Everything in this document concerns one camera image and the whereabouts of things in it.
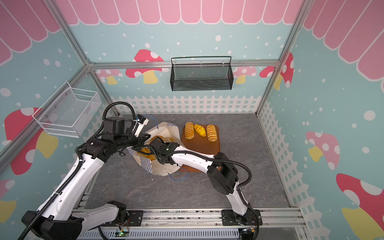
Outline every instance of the blue cord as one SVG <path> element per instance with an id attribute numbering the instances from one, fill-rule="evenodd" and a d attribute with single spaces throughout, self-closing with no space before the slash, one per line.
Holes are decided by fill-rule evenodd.
<path id="1" fill-rule="evenodd" d="M 174 179 L 170 174 L 168 174 L 171 178 L 172 178 L 172 180 L 175 180 L 175 181 L 182 181 L 182 180 L 184 180 L 184 179 L 186 179 L 187 177 L 188 177 L 188 175 L 189 175 L 189 171 L 187 170 L 187 169 L 185 169 L 185 168 L 182 168 L 182 167 L 180 167 L 181 169 L 184 169 L 185 171 L 187 171 L 187 176 L 185 177 L 185 178 L 183 178 L 183 179 L 179 179 L 179 180 L 177 180 L 177 179 Z"/>
<path id="2" fill-rule="evenodd" d="M 150 116 L 150 115 L 143 115 L 143 116 L 148 116 L 148 117 L 150 117 L 150 118 L 153 118 L 153 120 L 155 120 L 157 129 L 159 129 L 159 126 L 157 125 L 157 121 L 156 121 L 156 119 L 155 119 L 154 117 L 152 117 L 152 116 Z"/>

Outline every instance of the white mesh basket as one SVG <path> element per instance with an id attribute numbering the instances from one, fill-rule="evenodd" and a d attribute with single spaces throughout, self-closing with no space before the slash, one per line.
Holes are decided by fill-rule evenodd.
<path id="1" fill-rule="evenodd" d="M 101 105 L 98 92 L 71 86 L 43 108 L 47 102 L 33 114 L 33 118 L 46 133 L 68 137 L 80 137 Z"/>

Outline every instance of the robotic arm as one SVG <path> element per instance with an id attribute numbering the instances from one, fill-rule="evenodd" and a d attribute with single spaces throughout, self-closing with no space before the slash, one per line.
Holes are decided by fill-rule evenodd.
<path id="1" fill-rule="evenodd" d="M 114 103 L 116 104 L 130 106 L 125 102 Z M 148 147 L 151 152 L 147 154 L 154 154 L 162 164 L 185 164 L 205 172 L 213 187 L 227 196 L 235 221 L 242 225 L 249 222 L 248 219 L 254 210 L 240 191 L 240 187 L 247 184 L 251 178 L 251 173 L 246 166 L 228 160 L 220 152 L 216 155 L 201 154 L 188 150 L 176 142 L 164 142 L 160 138 L 153 140 L 150 145 L 144 145 L 144 142 L 151 137 L 149 134 L 141 133 L 148 119 L 138 115 L 137 119 L 130 120 L 132 124 L 127 128 L 124 118 L 105 118 L 106 112 L 112 106 L 113 104 L 106 108 L 102 126 L 95 135 L 76 148 L 78 158 L 59 187 L 39 206 L 37 211 L 25 213 L 22 222 L 27 228 L 19 240 L 24 239 L 29 230 L 46 240 L 68 240 L 76 239 L 83 232 L 106 222 L 124 224 L 128 220 L 126 206 L 116 201 L 110 201 L 104 206 L 86 212 L 73 214 L 72 209 L 92 177 L 109 157 L 116 152 L 122 153 L 121 150 L 129 146 L 139 152 L 143 147 Z M 249 175 L 247 181 L 239 183 L 238 171 L 234 164 L 247 170 Z"/>

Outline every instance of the striped bread roll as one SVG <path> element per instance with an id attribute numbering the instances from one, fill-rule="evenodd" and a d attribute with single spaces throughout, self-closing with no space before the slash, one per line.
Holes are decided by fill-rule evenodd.
<path id="1" fill-rule="evenodd" d="M 216 127 L 212 124 L 207 126 L 207 137 L 208 137 L 208 141 L 210 142 L 214 142 L 217 140 Z"/>
<path id="2" fill-rule="evenodd" d="M 184 128 L 185 139 L 192 139 L 195 137 L 195 129 L 192 122 L 187 122 Z"/>

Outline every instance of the white bag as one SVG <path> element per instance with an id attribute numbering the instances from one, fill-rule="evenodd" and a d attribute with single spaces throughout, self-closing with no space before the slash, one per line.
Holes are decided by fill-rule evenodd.
<path id="1" fill-rule="evenodd" d="M 162 122 L 158 125 L 158 127 L 158 129 L 157 127 L 153 127 L 149 131 L 147 131 L 147 133 L 150 134 L 151 137 L 147 141 L 145 141 L 144 144 L 149 144 L 154 136 L 160 135 L 162 137 L 171 137 L 174 142 L 177 142 L 181 146 L 184 146 L 179 137 L 179 128 L 176 125 L 168 122 Z M 180 168 L 176 164 L 171 165 L 169 163 L 166 163 L 162 165 L 157 160 L 151 161 L 149 158 L 143 157 L 138 152 L 132 150 L 132 147 L 127 147 L 127 149 L 129 153 L 133 156 L 133 158 L 136 160 L 136 162 L 142 168 L 152 173 L 153 175 L 167 176 L 168 173 L 174 173 Z"/>

